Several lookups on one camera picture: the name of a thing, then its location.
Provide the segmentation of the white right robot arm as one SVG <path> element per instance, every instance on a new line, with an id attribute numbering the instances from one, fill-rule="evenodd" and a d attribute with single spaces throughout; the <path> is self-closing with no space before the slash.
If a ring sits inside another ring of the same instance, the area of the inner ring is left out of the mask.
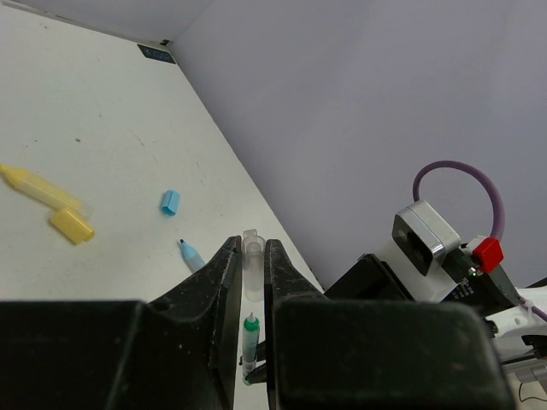
<path id="1" fill-rule="evenodd" d="M 363 255 L 326 291 L 331 299 L 460 302 L 485 321 L 503 369 L 522 383 L 546 380 L 546 288 L 518 289 L 501 266 L 455 284 L 438 264 L 422 275 L 403 255 Z"/>

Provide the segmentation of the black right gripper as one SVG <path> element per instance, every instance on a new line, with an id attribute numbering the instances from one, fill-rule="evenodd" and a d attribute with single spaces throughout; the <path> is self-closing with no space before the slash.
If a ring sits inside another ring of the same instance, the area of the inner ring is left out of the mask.
<path id="1" fill-rule="evenodd" d="M 363 255 L 328 290 L 329 299 L 412 301 L 390 266 L 375 254 Z"/>

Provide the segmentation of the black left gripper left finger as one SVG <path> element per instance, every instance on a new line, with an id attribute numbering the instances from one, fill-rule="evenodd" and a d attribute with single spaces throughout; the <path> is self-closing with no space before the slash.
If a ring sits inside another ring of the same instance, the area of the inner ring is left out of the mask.
<path id="1" fill-rule="evenodd" d="M 230 409 L 241 238 L 157 297 L 3 302 L 4 409 Z"/>

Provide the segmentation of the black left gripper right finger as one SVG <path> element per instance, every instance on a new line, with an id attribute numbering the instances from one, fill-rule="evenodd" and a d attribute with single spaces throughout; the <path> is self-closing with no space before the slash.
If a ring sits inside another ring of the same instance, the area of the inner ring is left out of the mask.
<path id="1" fill-rule="evenodd" d="M 484 321 L 458 303 L 332 300 L 265 249 L 272 409 L 512 409 Z"/>

